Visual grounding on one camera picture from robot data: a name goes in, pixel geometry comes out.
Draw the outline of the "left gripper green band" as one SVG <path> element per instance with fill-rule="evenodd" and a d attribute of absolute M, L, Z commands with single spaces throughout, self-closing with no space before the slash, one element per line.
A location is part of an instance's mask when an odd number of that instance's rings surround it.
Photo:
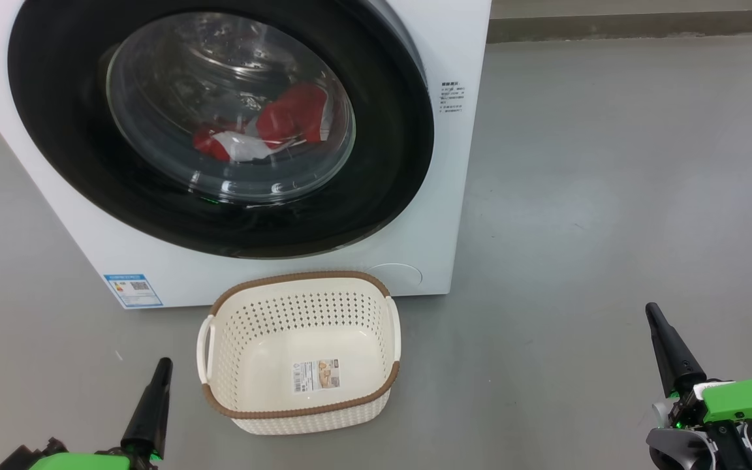
<path fill-rule="evenodd" d="M 164 459 L 172 372 L 172 360 L 167 357 L 161 358 L 123 434 L 121 448 L 133 456 L 133 461 Z M 128 457 L 104 453 L 72 452 L 54 453 L 39 458 L 30 467 L 30 470 L 128 469 L 131 469 Z"/>

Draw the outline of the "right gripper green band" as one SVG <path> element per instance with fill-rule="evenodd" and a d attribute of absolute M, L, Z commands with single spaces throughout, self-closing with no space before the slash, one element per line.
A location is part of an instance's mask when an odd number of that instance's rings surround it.
<path fill-rule="evenodd" d="M 645 314 L 663 392 L 682 396 L 670 409 L 671 428 L 752 420 L 752 379 L 707 382 L 707 374 L 659 304 L 646 304 Z"/>

